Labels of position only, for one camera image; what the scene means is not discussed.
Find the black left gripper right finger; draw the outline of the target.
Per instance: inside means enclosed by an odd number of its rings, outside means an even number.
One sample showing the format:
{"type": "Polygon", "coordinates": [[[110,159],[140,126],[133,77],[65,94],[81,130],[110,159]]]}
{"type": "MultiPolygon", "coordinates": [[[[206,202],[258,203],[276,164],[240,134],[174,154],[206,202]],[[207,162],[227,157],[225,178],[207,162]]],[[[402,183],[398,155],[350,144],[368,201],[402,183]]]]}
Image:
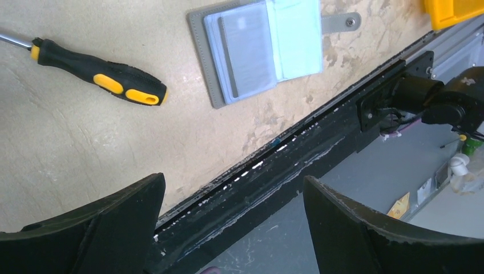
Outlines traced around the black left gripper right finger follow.
{"type": "Polygon", "coordinates": [[[483,272],[481,239],[397,220],[312,176],[303,199],[320,273],[483,272]]]}

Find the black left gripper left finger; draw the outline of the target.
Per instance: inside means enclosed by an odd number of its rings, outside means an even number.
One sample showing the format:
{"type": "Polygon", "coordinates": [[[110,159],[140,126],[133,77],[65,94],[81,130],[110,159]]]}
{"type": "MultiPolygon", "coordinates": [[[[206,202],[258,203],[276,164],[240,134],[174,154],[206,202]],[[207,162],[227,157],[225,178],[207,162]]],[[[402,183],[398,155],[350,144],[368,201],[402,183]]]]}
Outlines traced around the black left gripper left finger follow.
{"type": "Polygon", "coordinates": [[[162,173],[97,201],[1,233],[2,273],[142,273],[166,182],[162,173]]]}

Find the grey leather card holder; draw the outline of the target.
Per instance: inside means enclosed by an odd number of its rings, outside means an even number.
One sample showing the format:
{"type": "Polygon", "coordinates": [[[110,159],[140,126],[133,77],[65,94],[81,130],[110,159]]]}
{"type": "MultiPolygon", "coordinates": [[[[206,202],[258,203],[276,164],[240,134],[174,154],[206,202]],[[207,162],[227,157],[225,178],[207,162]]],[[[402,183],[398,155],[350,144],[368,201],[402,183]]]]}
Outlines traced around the grey leather card holder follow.
{"type": "Polygon", "coordinates": [[[322,15],[320,1],[226,1],[187,20],[215,109],[322,72],[323,35],[362,23],[357,12],[322,15]]]}

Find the grey card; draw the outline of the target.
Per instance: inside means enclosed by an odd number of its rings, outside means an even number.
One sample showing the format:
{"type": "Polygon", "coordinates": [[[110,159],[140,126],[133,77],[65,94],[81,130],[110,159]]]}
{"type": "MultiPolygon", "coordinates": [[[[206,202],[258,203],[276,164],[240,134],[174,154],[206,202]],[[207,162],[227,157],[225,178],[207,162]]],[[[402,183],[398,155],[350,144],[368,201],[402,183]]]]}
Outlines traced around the grey card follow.
{"type": "Polygon", "coordinates": [[[266,1],[227,10],[218,24],[228,62],[230,101],[274,88],[277,76],[266,1]]]}

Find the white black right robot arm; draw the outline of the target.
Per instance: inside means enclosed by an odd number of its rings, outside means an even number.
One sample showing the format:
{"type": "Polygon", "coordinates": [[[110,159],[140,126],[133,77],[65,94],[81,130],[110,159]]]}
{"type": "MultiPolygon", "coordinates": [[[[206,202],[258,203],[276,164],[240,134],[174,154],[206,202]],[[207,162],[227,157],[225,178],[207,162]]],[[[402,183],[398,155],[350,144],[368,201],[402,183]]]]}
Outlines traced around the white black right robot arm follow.
{"type": "Polygon", "coordinates": [[[447,83],[405,76],[392,92],[391,106],[420,114],[426,124],[449,124],[474,138],[483,138],[483,67],[466,69],[447,83]]]}

